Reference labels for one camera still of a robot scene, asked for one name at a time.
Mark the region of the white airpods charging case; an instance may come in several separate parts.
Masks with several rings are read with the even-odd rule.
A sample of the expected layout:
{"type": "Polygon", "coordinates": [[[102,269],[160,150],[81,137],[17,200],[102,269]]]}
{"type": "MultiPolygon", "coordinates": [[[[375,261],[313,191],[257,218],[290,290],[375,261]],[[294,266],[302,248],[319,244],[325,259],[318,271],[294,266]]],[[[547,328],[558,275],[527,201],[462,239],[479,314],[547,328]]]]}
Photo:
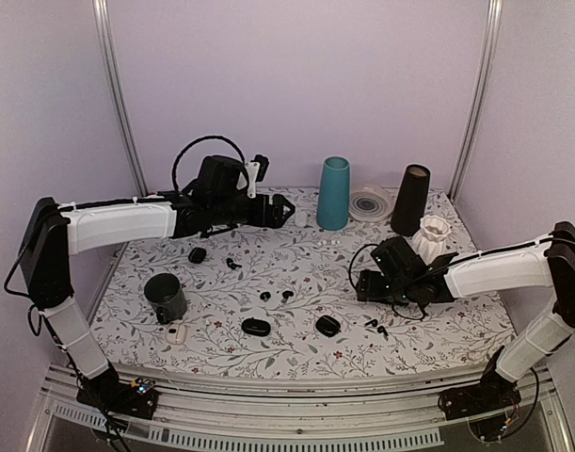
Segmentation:
{"type": "Polygon", "coordinates": [[[295,213],[295,225],[299,228],[305,228],[308,223],[308,215],[306,212],[298,211],[295,213]]]}

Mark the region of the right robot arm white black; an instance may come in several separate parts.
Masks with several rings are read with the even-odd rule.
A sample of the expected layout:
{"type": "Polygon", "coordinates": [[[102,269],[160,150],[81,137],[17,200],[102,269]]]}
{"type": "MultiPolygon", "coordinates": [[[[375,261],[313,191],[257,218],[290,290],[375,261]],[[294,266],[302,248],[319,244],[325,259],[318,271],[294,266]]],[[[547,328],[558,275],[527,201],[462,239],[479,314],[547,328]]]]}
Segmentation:
{"type": "Polygon", "coordinates": [[[531,290],[546,297],[525,329],[489,359],[479,381],[443,392],[444,411],[491,411],[520,400],[518,381],[535,364],[575,334],[575,225],[559,221],[553,229],[516,245],[466,254],[437,256],[425,263],[400,237],[370,248],[375,269],[353,280],[358,300],[420,309],[488,293],[531,290]]]}

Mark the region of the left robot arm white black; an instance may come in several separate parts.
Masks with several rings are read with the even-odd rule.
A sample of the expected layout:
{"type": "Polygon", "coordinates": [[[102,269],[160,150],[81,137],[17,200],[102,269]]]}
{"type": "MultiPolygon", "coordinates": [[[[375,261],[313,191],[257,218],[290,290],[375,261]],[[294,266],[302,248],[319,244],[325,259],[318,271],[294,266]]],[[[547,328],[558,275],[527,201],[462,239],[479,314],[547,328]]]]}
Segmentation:
{"type": "Polygon", "coordinates": [[[90,394],[107,409],[125,401],[123,384],[91,329],[79,272],[100,250],[149,239],[207,238],[239,226],[279,229],[295,214],[282,194],[237,192],[210,203],[181,192],[86,203],[36,201],[16,261],[8,272],[21,275],[24,289],[4,283],[5,291],[29,299],[78,372],[90,394]]]}

